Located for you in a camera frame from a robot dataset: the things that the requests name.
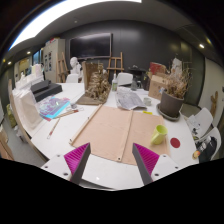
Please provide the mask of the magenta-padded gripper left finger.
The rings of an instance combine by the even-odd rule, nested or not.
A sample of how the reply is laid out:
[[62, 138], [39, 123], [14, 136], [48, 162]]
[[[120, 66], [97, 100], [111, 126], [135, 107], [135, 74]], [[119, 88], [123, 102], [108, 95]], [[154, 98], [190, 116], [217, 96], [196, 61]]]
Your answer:
[[86, 143], [65, 155], [57, 154], [42, 169], [79, 185], [90, 153], [90, 144]]

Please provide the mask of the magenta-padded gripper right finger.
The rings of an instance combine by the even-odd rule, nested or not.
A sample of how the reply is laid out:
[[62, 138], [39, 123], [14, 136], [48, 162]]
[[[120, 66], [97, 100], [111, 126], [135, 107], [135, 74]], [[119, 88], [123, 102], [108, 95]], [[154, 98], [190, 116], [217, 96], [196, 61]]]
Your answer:
[[133, 144], [132, 154], [136, 160], [143, 184], [147, 185], [179, 170], [167, 154], [158, 155], [137, 143]]

